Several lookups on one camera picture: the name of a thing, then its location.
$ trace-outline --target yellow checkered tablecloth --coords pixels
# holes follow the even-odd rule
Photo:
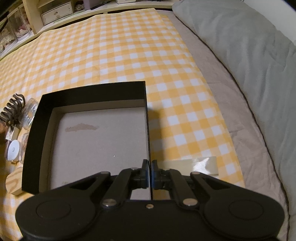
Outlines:
[[[0,62],[0,107],[14,93],[42,94],[99,83],[145,80],[151,159],[216,156],[219,178],[244,186],[226,125],[200,70],[166,16],[155,9],[96,15],[43,33]],[[15,210],[29,194],[7,194],[15,167],[1,162],[3,235],[21,237]]]

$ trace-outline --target white tape roll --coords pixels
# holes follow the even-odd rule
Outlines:
[[[7,160],[11,162],[19,161],[20,142],[14,140],[10,143],[7,152]]]

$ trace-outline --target open box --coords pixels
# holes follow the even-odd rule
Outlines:
[[[150,160],[145,82],[90,85],[45,94],[24,158],[22,190],[37,194],[101,171],[117,175]],[[136,189],[132,199],[151,198]]]

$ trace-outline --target drawer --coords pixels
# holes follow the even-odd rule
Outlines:
[[[41,14],[44,25],[73,13],[71,2],[65,3]]]

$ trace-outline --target mattress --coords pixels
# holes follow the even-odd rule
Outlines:
[[[285,221],[278,238],[286,240],[289,219],[286,196],[244,95],[225,66],[198,36],[173,12],[158,12],[167,16],[179,32],[219,105],[239,159],[245,187],[272,197],[282,205]]]

